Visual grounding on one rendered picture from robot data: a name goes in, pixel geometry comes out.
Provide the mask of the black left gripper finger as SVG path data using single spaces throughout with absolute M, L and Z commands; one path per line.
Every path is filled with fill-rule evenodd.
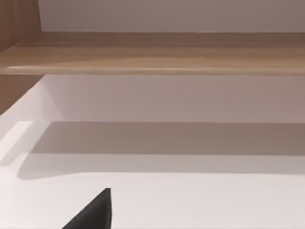
M 111 229 L 111 189 L 105 188 L 62 229 Z

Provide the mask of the wooden open shelf unit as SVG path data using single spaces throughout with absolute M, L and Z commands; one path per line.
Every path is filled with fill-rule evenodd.
M 305 78 L 305 0 L 0 0 L 0 75 Z

